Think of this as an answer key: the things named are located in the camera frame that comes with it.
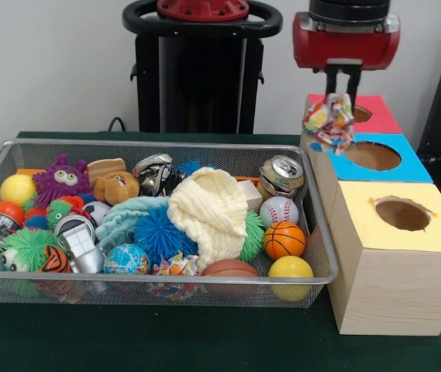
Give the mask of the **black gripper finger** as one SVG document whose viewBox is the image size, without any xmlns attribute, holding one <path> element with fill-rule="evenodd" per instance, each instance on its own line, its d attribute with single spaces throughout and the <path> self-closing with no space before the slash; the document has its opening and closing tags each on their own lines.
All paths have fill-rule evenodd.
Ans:
<svg viewBox="0 0 441 372">
<path fill-rule="evenodd" d="M 327 67 L 325 69 L 326 73 L 326 94 L 331 94 L 336 92 L 337 86 L 337 74 L 339 73 L 338 67 Z"/>
<path fill-rule="evenodd" d="M 349 76 L 346 93 L 350 96 L 351 108 L 354 109 L 361 79 L 361 69 L 348 68 L 346 74 Z"/>
</svg>

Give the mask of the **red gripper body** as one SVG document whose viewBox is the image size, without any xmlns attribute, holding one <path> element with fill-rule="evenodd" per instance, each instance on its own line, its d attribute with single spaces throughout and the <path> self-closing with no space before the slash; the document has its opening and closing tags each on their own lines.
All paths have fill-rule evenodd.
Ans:
<svg viewBox="0 0 441 372">
<path fill-rule="evenodd" d="M 296 64 L 317 70 L 328 65 L 384 70 L 393 61 L 401 36 L 401 23 L 396 15 L 388 15 L 375 25 L 339 26 L 319 22 L 308 12 L 298 12 L 292 27 Z"/>
</svg>

